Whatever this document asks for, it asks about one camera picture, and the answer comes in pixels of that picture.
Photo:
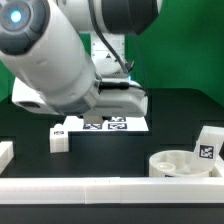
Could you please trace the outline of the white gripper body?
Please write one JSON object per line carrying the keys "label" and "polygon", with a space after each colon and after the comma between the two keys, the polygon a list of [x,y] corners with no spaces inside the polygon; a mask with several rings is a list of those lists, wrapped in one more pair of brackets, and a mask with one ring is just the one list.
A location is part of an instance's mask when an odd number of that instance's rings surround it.
{"label": "white gripper body", "polygon": [[78,117],[144,117],[148,108],[147,94],[136,82],[100,82],[70,104],[52,106],[16,79],[12,102],[31,113]]}

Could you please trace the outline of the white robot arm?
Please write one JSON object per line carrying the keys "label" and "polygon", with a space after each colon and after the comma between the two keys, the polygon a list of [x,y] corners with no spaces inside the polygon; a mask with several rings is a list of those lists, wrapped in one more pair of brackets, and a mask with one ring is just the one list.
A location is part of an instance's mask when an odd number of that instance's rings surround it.
{"label": "white robot arm", "polygon": [[144,32],[162,0],[0,0],[0,62],[12,101],[29,112],[143,117],[148,97],[128,81],[116,39]]}

